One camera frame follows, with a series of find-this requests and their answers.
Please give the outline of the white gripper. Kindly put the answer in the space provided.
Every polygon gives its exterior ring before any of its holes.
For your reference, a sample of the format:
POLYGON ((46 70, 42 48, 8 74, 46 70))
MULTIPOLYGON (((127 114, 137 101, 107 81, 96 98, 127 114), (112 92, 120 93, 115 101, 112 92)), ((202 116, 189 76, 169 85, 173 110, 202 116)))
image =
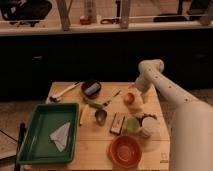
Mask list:
POLYGON ((131 88, 136 88, 138 91, 141 92, 141 97, 143 100, 143 103, 148 102, 148 91, 151 87, 151 83, 144 79, 137 78, 135 82, 131 85, 131 88))

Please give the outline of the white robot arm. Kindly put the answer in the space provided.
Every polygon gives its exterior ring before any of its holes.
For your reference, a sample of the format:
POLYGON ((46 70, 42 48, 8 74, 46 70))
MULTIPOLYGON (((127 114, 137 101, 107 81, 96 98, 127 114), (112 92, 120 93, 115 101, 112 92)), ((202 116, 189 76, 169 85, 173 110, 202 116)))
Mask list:
POLYGON ((169 171, 213 171, 213 106, 165 77, 161 59, 142 60, 134 86, 142 93, 151 85, 175 107, 169 171))

